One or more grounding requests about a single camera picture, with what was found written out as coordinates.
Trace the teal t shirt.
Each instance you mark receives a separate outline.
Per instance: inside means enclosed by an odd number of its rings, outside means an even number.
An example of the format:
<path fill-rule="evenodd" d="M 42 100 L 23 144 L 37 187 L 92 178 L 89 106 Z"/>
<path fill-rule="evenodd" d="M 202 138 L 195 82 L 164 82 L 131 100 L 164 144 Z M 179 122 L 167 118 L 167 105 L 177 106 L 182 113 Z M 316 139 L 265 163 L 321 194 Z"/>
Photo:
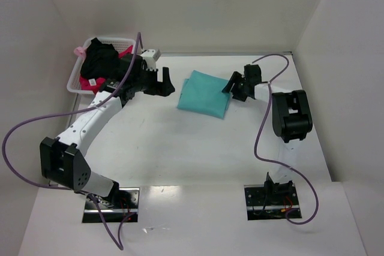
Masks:
<path fill-rule="evenodd" d="M 222 90 L 228 82 L 194 70 L 183 82 L 177 108 L 224 119 L 230 95 Z"/>

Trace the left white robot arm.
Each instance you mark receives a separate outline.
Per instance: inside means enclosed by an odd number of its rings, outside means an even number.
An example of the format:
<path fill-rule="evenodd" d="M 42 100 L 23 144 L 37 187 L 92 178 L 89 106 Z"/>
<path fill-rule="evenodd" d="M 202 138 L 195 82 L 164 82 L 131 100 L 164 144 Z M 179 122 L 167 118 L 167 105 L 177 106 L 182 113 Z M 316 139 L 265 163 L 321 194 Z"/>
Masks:
<path fill-rule="evenodd" d="M 96 93 L 88 112 L 81 114 L 71 127 L 56 138 L 46 137 L 40 143 L 41 172 L 49 179 L 76 193 L 91 194 L 107 207 L 115 207 L 123 198 L 119 183 L 91 170 L 86 153 L 104 126 L 119 113 L 137 92 L 167 97 L 175 88 L 169 69 L 163 68 L 158 81 L 156 61 L 159 50 L 145 50 L 139 56 L 126 55 L 122 61 L 134 61 L 125 82 L 107 79 Z"/>

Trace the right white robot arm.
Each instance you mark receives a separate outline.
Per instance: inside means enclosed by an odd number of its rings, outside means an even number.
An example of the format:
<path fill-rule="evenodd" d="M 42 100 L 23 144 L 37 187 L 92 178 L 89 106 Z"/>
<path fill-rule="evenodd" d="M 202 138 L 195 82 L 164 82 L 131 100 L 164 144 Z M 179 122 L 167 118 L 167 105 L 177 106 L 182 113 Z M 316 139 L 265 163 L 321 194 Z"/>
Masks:
<path fill-rule="evenodd" d="M 242 102 L 252 98 L 267 103 L 265 115 L 256 135 L 254 156 L 262 162 L 279 165 L 283 180 L 275 182 L 270 175 L 266 176 L 262 192 L 263 204 L 267 206 L 280 202 L 286 204 L 287 199 L 293 194 L 293 182 L 287 178 L 288 173 L 294 172 L 303 176 L 293 168 L 296 149 L 313 129 L 306 92 L 304 90 L 274 92 L 272 80 L 262 79 L 259 65 L 247 64 L 243 73 L 233 72 L 222 93 L 231 94 L 233 99 Z M 281 140 L 277 160 L 267 159 L 258 153 L 258 145 L 269 115 L 272 116 L 272 130 Z"/>

